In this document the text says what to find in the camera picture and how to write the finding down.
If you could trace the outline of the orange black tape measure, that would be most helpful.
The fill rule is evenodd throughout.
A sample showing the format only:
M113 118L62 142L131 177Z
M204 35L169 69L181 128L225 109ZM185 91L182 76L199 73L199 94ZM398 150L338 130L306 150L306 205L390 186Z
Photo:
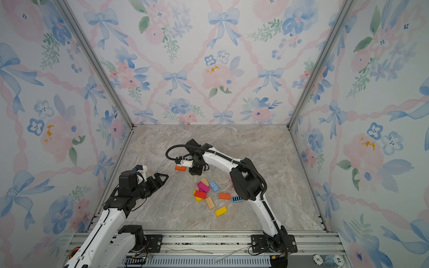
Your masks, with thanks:
M71 252L68 255L68 259L72 259L73 256L80 250L80 247L75 247L74 249L71 250Z

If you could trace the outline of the yellow block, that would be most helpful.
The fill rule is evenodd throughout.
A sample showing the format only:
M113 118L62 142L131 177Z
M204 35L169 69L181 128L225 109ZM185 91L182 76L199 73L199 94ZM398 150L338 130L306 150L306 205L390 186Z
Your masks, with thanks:
M225 206L215 210L215 215L217 217L220 217L220 216L224 215L225 213L227 213L227 208Z
M203 199L202 198L200 198L200 197L197 197L197 196L195 196L195 199L196 199L196 201L197 202L200 202L200 201L202 201Z

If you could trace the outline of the blue slotted block near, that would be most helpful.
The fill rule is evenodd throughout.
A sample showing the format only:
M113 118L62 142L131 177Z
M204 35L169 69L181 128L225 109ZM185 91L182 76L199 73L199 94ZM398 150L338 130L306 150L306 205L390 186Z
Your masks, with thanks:
M231 201L232 201L232 203L239 203L239 202L242 202L243 199L239 196L235 196L235 197L231 198Z

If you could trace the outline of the magenta block on pile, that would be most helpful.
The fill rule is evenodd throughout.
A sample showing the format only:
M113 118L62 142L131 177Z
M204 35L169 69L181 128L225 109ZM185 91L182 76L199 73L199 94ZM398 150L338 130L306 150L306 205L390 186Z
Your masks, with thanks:
M205 185L203 182L198 182L197 187L200 192L208 193L210 191L210 187Z

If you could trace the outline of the aluminium corner post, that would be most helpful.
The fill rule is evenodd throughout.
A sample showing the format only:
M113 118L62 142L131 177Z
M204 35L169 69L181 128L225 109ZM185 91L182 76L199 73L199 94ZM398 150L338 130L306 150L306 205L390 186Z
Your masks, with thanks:
M294 125L298 122L298 117L300 115L301 110L303 109L305 102L308 98L308 96L312 92L312 88L316 84L316 80L318 79L319 75L322 73L326 61L331 55L331 52L333 50L333 46L336 44L337 39L341 35L344 26L346 24L346 21L348 20L350 16L350 12L353 9L353 6L355 4L355 1L353 0L346 0L344 4L342 5L341 9L339 10L338 16L335 20L335 24L329 33L326 43L324 47L321 50L321 53L316 61L315 68L309 77L308 83L305 86L298 103L296 105L296 108L294 109L293 115L290 118L290 121L288 123L288 130L290 131Z
M108 79L107 73L103 70L102 64L96 56L95 51L90 45L88 38L86 37L82 27L80 26L76 16L74 15L70 5L67 1L53 1L56 8L59 10L60 14L63 16L67 25L70 27L70 31L75 35L78 42L82 46L83 52L90 62L91 67L94 70L95 75L100 80L101 84L104 86L105 91L111 98L113 104L116 106L119 114L125 120L126 125L133 129L135 126L132 122L130 116L127 113L123 103L121 102L119 95L114 90L112 84Z

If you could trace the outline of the light blue block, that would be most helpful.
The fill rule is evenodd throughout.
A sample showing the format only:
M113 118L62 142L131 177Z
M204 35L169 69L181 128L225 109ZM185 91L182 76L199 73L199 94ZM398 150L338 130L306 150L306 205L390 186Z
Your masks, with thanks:
M213 189L214 192L218 192L220 190L215 182L210 182L209 185Z

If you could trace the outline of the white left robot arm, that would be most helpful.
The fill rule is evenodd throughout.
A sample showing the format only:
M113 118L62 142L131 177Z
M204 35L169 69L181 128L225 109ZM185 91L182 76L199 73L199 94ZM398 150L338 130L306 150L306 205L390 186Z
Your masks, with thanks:
M117 268L130 252L147 259L150 253L160 251L161 235L147 236L141 225L124 224L137 201L146 201L169 179L160 173L146 176L145 168L137 165L120 174L98 222L83 244L72 251L65 268Z

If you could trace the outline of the aluminium left corner post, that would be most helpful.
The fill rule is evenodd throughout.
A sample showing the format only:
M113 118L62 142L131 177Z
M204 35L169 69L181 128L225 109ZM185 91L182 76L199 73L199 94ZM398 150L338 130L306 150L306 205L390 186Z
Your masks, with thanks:
M95 51L90 45L88 38L86 37L82 27L80 26L76 16L74 15L70 5L67 1L53 1L56 8L59 10L60 14L63 16L67 25L70 27L70 31L75 35L78 42L82 46L83 52L90 62L91 67L94 70L95 75L100 80L101 84L104 86L105 91L111 98L113 104L116 106L119 114L125 120L126 125L133 129L135 126L132 122L130 116L127 113L123 103L121 102L119 95L114 90L112 84L108 79L107 73L103 70L102 64L96 56Z

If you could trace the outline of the aluminium front rail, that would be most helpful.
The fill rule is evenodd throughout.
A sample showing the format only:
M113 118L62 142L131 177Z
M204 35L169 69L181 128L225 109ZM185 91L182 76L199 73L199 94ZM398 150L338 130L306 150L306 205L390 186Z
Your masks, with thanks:
M257 231L146 231L146 235L163 235L160 253L143 255L128 253L121 268L173 267L270 267L287 257L290 266L303 262L315 267L313 255L340 255L346 268L351 265L339 235L325 231L290 231L297 242L297 253L252 253L251 235Z

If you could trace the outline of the striped natural wood block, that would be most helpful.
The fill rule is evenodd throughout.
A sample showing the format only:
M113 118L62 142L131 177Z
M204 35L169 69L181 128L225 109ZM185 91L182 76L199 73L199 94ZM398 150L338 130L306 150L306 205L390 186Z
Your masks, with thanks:
M209 209L214 209L215 208L214 202L213 202L213 200L212 200L211 197L207 197L205 199L205 201L206 201Z

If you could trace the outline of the aluminium right corner post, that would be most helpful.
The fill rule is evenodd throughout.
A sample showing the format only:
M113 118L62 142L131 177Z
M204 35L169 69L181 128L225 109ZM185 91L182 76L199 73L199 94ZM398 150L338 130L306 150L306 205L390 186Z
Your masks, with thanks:
M339 10L338 16L335 20L335 24L329 33L326 43L324 47L321 50L321 53L316 61L315 68L309 77L308 83L305 86L298 103L296 105L296 108L294 109L293 115L290 118L290 121L288 123L288 130L290 131L294 125L298 122L298 117L300 115L301 110L303 109L305 102L308 98L308 96L312 92L312 88L316 84L316 80L318 79L319 75L322 73L326 61L331 55L331 52L333 50L333 46L336 44L337 39L341 35L344 26L346 24L346 21L348 20L350 16L350 12L353 9L353 6L355 4L355 1L353 0L346 0L344 4L342 5L341 9Z

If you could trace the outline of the orange block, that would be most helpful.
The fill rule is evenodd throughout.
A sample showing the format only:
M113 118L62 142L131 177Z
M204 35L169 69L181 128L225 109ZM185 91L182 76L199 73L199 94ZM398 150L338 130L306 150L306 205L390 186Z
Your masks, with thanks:
M185 172L186 171L186 167L185 166L175 166L175 170L177 171L181 171L181 172Z
M231 194L229 194L229 193L220 193L219 194L219 199L230 200L231 199Z

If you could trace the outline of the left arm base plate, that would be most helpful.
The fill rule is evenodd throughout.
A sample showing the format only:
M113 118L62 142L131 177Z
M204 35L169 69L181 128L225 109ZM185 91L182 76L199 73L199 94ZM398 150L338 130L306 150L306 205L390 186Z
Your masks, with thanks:
M163 235L161 234L146 234L144 235L143 252L145 253L160 253L163 243Z

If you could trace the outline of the tan wooden block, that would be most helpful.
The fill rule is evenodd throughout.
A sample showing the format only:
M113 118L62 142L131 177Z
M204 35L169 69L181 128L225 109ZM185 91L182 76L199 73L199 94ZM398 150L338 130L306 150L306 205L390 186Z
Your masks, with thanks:
M201 178L201 182L206 186L210 186L210 183L208 182L208 180L206 178Z

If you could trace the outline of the red block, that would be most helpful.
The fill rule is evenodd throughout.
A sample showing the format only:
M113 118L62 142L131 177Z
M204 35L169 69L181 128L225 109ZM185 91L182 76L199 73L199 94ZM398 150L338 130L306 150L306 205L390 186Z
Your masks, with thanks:
M207 193L197 191L197 192L195 192L194 196L200 197L202 199L206 199Z

